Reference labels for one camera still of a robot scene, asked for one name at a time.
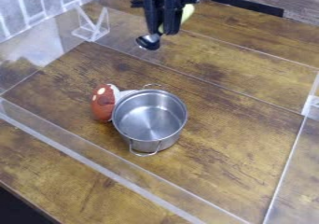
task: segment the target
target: stainless steel pot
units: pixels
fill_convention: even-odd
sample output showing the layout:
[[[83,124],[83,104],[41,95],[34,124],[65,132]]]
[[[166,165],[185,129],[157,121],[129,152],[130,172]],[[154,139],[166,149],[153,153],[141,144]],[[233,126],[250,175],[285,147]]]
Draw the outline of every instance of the stainless steel pot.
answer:
[[[167,91],[137,91],[117,103],[113,120],[130,151],[151,156],[177,143],[187,122],[186,104]]]

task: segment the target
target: wooden table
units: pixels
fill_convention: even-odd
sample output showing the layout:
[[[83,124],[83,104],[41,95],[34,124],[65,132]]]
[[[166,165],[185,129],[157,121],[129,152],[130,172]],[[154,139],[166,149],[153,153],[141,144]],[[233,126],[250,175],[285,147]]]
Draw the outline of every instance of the wooden table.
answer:
[[[103,0],[130,12],[117,1]],[[199,12],[207,6],[199,5]],[[301,128],[299,112],[318,67],[318,43],[306,35],[307,31],[319,35],[319,31],[250,11],[218,8],[211,13],[218,16],[214,22],[233,21],[234,27],[211,27],[198,13],[207,25],[190,23],[179,36],[163,38],[155,53],[134,45],[139,17],[111,10],[113,32],[99,44],[83,43],[3,97],[239,218],[261,223]],[[94,3],[86,9],[94,17],[99,6]],[[246,14],[243,24],[239,19]],[[286,31],[286,24],[290,31],[301,31],[301,37]],[[270,34],[267,39],[261,39],[258,29]],[[246,46],[247,40],[258,51]],[[277,42],[281,49],[273,46]],[[187,104],[190,120],[179,142],[155,157],[131,155],[113,123],[102,124],[91,117],[90,94],[101,83],[114,83],[122,90],[159,83]],[[54,218],[65,223],[185,222],[6,122],[2,127],[7,142],[0,142],[0,180]]]

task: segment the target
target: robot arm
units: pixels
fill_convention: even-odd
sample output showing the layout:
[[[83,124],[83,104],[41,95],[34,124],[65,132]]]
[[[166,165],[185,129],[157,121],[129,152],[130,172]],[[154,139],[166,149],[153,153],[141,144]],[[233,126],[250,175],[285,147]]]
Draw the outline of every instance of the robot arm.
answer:
[[[143,7],[150,35],[137,41],[142,48],[155,50],[161,47],[161,36],[175,35],[182,23],[191,17],[198,0],[133,0],[133,7]]]

